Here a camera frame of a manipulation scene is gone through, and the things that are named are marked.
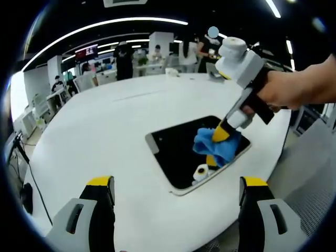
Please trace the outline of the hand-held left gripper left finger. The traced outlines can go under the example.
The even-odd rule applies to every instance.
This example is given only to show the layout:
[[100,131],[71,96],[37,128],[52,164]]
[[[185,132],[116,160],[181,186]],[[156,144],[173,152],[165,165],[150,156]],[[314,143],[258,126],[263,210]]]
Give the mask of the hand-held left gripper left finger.
[[55,215],[46,239],[54,251],[115,251],[114,177],[93,178]]

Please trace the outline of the person's right hand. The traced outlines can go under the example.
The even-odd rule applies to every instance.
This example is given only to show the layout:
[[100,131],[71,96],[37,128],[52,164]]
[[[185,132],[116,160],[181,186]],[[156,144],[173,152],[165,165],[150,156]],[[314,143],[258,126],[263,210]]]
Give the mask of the person's right hand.
[[304,104],[304,84],[301,72],[270,71],[258,97],[275,107],[298,109]]

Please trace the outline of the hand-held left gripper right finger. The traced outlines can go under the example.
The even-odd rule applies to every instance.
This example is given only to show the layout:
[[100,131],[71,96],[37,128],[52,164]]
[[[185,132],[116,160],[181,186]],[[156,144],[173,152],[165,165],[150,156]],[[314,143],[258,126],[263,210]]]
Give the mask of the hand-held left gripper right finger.
[[238,251],[298,251],[306,234],[296,212],[260,178],[242,176],[239,186]]

